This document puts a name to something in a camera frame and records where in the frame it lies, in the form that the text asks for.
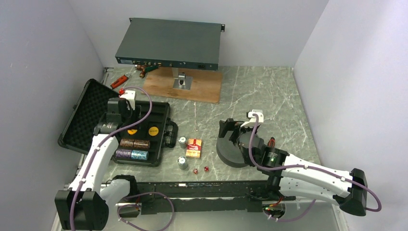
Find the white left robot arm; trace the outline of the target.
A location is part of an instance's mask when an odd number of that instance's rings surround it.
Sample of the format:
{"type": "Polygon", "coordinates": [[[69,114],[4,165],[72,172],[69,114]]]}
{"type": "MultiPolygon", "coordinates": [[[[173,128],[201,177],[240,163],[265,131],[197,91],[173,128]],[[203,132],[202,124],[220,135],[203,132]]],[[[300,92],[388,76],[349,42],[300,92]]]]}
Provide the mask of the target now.
{"type": "Polygon", "coordinates": [[[138,125],[145,117],[134,99],[110,98],[108,109],[93,131],[90,150],[84,165],[68,189],[57,192],[54,202],[60,224],[65,231],[101,231],[109,212],[122,199],[134,201],[139,193],[134,176],[117,175],[106,188],[103,176],[119,147],[120,133],[138,125]]]}

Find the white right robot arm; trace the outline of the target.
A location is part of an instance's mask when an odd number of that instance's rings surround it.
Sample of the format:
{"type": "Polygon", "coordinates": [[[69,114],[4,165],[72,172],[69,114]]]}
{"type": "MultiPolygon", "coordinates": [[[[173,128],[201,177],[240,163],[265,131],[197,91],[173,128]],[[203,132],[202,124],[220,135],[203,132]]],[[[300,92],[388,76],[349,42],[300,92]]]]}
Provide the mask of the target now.
{"type": "Polygon", "coordinates": [[[367,213],[367,180],[365,172],[354,168],[343,171],[323,167],[285,150],[276,148],[252,135],[244,122],[228,118],[219,122],[217,154],[231,167],[256,167],[268,176],[266,196],[308,197],[325,201],[354,216],[367,213]]]}

